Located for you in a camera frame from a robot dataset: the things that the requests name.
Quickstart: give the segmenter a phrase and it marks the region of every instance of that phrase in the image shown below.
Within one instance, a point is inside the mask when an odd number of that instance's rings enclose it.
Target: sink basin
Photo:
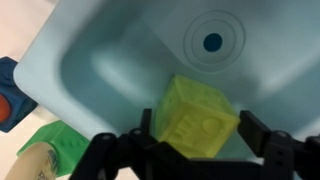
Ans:
[[[88,138],[137,127],[174,74],[296,137],[320,124],[320,1],[60,1],[18,86]],[[249,157],[237,133],[218,157]]]

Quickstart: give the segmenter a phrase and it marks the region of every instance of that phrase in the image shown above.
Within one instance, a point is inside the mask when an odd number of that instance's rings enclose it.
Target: yellow cube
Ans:
[[[175,75],[155,121],[155,135],[186,157],[214,157],[240,123],[224,95]]]

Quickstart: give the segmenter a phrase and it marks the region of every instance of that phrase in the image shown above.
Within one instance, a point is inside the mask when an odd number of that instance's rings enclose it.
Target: blue object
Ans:
[[[9,57],[0,58],[0,94],[7,99],[11,107],[10,116],[0,122],[0,131],[3,132],[9,132],[37,107],[37,103],[15,84],[13,70],[16,65],[17,62]]]

